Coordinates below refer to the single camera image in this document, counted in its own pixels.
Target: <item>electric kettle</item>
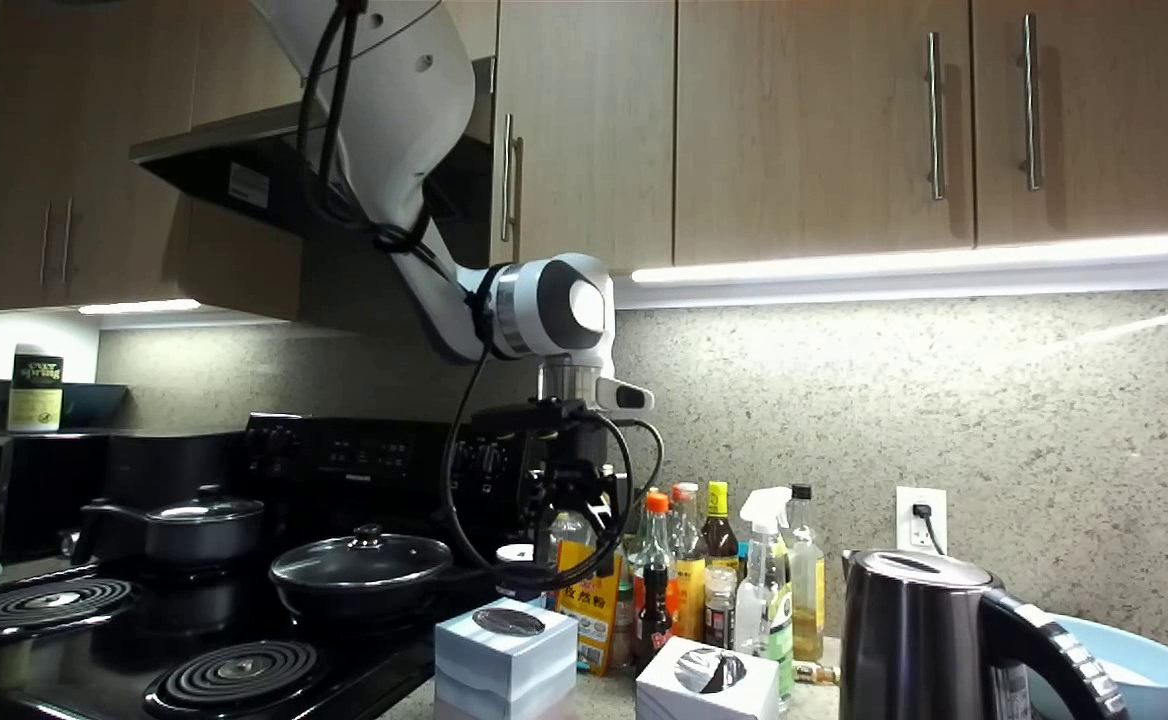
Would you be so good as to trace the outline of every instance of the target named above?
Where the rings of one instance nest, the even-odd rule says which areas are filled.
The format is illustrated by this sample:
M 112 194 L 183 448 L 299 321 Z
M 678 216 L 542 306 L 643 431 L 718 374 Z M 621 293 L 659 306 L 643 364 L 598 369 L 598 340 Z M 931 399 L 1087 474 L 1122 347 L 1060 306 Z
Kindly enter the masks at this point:
M 920 554 L 844 554 L 844 572 L 844 720 L 1033 715 L 1024 666 L 1076 720 L 1127 715 L 1087 647 L 983 569 Z

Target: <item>electrical outlet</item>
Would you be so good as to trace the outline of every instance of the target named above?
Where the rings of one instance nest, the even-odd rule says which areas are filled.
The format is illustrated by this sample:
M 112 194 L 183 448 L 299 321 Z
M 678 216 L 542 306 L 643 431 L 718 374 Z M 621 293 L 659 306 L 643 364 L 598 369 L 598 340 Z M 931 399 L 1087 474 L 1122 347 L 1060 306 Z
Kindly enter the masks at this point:
M 927 505 L 931 509 L 931 528 L 942 554 L 948 547 L 948 494 L 942 487 L 894 487 L 894 547 L 900 554 L 927 554 L 939 557 L 927 523 L 920 515 L 910 515 L 910 505 Z

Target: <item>granite backsplash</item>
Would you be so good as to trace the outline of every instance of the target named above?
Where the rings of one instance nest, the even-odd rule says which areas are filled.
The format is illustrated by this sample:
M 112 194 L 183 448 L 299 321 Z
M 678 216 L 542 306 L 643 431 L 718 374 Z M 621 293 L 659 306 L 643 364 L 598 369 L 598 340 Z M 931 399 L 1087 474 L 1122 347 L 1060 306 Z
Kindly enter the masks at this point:
M 723 478 L 741 509 L 809 479 L 828 547 L 886 547 L 891 487 L 948 487 L 954 557 L 1168 641 L 1168 293 L 623 314 L 614 369 L 659 396 L 662 484 Z M 130 383 L 130 427 L 192 431 L 252 409 L 442 420 L 469 374 L 398 321 L 107 333 L 99 382 Z M 529 389 L 499 364 L 476 409 Z

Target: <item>cabinet handle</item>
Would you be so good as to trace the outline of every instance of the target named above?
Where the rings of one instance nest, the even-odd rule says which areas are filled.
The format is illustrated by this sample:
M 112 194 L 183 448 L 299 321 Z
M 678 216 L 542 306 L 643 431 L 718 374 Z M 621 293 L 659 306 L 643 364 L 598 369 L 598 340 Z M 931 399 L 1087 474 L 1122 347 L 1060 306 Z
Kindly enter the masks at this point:
M 1040 105 L 1034 105 L 1034 18 L 1020 18 L 1020 73 L 1024 73 L 1024 175 L 1029 194 L 1040 194 L 1047 179 L 1040 172 Z
M 70 279 L 70 231 L 77 231 L 77 199 L 63 199 L 63 227 L 61 227 L 61 290 L 69 293 Z
M 514 136 L 514 119 L 507 115 L 503 244 L 511 247 L 511 259 L 521 259 L 523 156 L 523 136 Z
M 927 33 L 924 43 L 924 73 L 927 73 L 927 185 L 931 199 L 948 195 L 948 152 L 942 152 L 942 53 L 939 33 Z
M 50 236 L 56 236 L 56 211 L 50 206 L 39 207 L 39 290 L 50 290 Z

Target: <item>stovetop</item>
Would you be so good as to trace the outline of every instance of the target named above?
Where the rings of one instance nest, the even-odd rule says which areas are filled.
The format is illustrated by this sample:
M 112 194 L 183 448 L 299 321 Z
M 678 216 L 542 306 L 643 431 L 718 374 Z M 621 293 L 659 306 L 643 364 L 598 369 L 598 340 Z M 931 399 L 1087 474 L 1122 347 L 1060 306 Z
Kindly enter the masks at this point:
M 378 715 L 430 676 L 430 624 L 299 627 L 263 572 L 0 589 L 0 715 Z

